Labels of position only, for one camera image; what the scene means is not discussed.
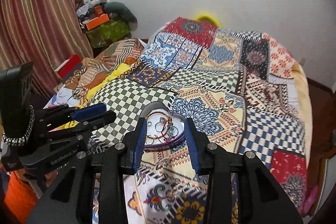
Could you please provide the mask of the purple heart-shaped tin box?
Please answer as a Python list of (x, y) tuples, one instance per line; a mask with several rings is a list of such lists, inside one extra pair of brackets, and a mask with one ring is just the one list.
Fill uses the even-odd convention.
[(175, 148), (185, 141), (185, 117), (170, 111), (162, 102), (151, 102), (142, 110), (147, 120), (145, 151)]

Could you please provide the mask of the brown striped cloth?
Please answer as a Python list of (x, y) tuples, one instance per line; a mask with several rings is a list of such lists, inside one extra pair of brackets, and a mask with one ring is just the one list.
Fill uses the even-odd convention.
[(110, 45), (95, 58), (84, 58), (81, 67), (68, 74), (60, 85), (58, 92), (52, 97), (53, 105), (85, 105), (87, 85), (98, 73), (111, 73), (121, 63), (132, 65), (137, 61), (146, 47), (140, 39), (126, 39)]

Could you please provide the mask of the yellow cloth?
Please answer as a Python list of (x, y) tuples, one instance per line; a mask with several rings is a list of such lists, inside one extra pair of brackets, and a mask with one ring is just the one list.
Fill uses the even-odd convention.
[(111, 73), (98, 73), (97, 76), (93, 79), (91, 83), (87, 85), (87, 93), (85, 95), (85, 101), (89, 101), (92, 97), (107, 83), (111, 82), (113, 79), (116, 79), (126, 71), (131, 68), (130, 65), (126, 63), (121, 63), (116, 69), (114, 69)]

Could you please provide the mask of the red box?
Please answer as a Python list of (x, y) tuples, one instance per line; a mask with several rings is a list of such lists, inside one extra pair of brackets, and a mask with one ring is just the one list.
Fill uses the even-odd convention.
[(65, 79), (65, 77), (73, 72), (76, 68), (81, 67), (81, 57), (77, 54), (71, 55), (63, 63), (61, 63), (54, 72), (58, 75), (60, 79)]

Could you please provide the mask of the colourful patchwork bedspread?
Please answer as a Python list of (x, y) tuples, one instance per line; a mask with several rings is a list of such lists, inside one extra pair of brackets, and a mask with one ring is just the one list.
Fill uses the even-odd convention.
[[(302, 209), (312, 135), (309, 88), (302, 66), (274, 38), (185, 18), (169, 22), (128, 71), (77, 105), (104, 103), (117, 116), (93, 132), (89, 151), (121, 141), (157, 101), (191, 118), (228, 152), (254, 152)], [(138, 172), (124, 182), (130, 223), (202, 223), (209, 178), (192, 169), (186, 141), (145, 152)]]

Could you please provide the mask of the green covered side table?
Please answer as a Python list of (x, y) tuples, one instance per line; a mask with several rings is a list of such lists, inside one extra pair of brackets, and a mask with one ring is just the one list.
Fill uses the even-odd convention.
[(121, 40), (129, 34), (129, 25), (123, 19), (111, 19), (86, 32), (92, 48), (109, 47), (112, 43)]

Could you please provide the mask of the orange box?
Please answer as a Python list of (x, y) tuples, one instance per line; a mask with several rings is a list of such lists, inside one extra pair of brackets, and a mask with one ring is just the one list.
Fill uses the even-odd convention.
[(107, 14), (102, 14), (94, 19), (91, 19), (89, 21), (85, 22), (85, 27), (89, 31), (91, 29), (94, 29), (101, 24), (104, 24), (109, 21), (109, 16)]

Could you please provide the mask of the dark green plush cushion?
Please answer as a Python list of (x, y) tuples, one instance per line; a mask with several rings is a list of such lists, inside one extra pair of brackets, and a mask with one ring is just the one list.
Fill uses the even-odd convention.
[(104, 12), (114, 13), (123, 17), (129, 23), (137, 23), (135, 15), (121, 2), (108, 2), (104, 5)]

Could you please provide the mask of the red striped curtain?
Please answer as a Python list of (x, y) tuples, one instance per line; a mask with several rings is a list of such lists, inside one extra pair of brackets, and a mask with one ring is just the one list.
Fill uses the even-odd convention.
[(1, 0), (1, 70), (33, 62), (33, 91), (50, 98), (54, 70), (71, 55), (92, 57), (76, 11), (83, 0)]

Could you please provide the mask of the yellow plastic stool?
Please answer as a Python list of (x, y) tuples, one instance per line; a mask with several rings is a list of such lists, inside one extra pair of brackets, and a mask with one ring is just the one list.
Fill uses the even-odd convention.
[(200, 21), (200, 22), (207, 22), (207, 23), (212, 24), (214, 26), (217, 26), (219, 28), (223, 27), (220, 20), (216, 16), (214, 16), (214, 15), (208, 13), (208, 12), (198, 13), (197, 15), (194, 16), (193, 20)]

